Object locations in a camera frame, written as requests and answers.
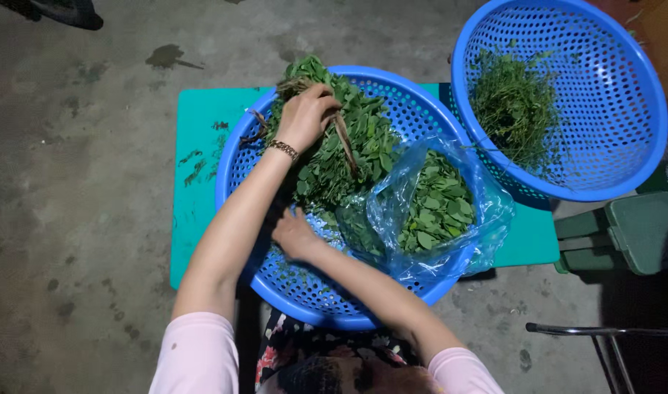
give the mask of blue plastic basket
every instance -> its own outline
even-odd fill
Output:
[[[369,67],[335,66],[329,67],[329,70],[348,76],[352,84],[369,96],[385,96],[386,105],[389,107],[387,116],[403,141],[419,139],[428,132],[442,132],[460,138],[464,144],[470,144],[470,139],[456,118],[417,84]],[[274,98],[275,89],[272,89],[254,103],[251,109],[268,117]],[[245,113],[224,145],[216,175],[215,205],[218,210],[260,158],[259,147],[239,148],[240,137],[254,136],[257,131],[256,120],[251,114]],[[322,229],[324,223],[319,218],[308,215],[307,219],[319,235],[331,236]],[[332,245],[343,248],[339,242],[333,242]],[[446,265],[451,269],[453,265],[467,264],[474,249],[475,244],[466,246],[457,253],[454,264]],[[300,267],[286,263],[279,249],[270,247],[269,235],[265,234],[257,241],[245,275],[253,275],[251,287],[264,300],[292,318],[319,327],[346,330],[365,330],[380,326],[363,304],[326,276],[310,270],[312,275],[304,276]],[[439,275],[436,282],[412,282],[404,285],[432,305],[451,289],[456,280]]]
[[[513,48],[507,45],[517,41]],[[556,106],[566,122],[561,186],[514,165],[487,138],[470,106],[480,49],[528,57],[553,50]],[[634,190],[658,165],[668,135],[665,95],[640,46],[616,21],[580,0],[492,0],[463,27],[453,51],[452,93],[480,158],[515,195],[602,201]]]

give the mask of concrete floor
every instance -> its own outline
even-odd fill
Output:
[[[308,52],[330,65],[448,81],[484,1],[97,0],[83,31],[0,7],[0,393],[142,393],[169,286],[178,93],[276,82]],[[175,44],[203,69],[146,64]],[[552,266],[465,281],[434,310],[507,393],[603,393],[589,339],[597,285]]]

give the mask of teal plastic stool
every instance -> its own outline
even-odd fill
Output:
[[[630,269],[652,275],[668,248],[668,192],[639,194],[604,208],[556,221],[556,270]]]

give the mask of clear blue plastic bag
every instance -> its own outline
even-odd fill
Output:
[[[349,216],[348,222],[351,217],[356,218],[353,226],[339,228],[352,254],[400,282],[457,278],[490,269],[514,217],[514,201],[509,193],[496,182],[475,152],[463,148],[457,139],[432,135],[399,148],[404,152],[387,177],[367,196],[351,198],[348,205],[336,212],[340,224],[343,215]],[[431,250],[404,255],[397,238],[409,216],[410,202],[429,148],[442,153],[460,171],[473,194],[476,223],[466,233]],[[374,231],[380,238],[380,247],[374,251],[362,250],[356,242],[361,236],[369,236],[368,231]]]

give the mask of pink shirt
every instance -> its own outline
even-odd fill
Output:
[[[189,313],[166,328],[149,393],[236,394],[238,365],[230,322],[215,313]],[[502,393],[478,356],[467,349],[440,352],[429,363],[429,372],[447,394]],[[259,394],[268,394],[270,386],[264,385]]]

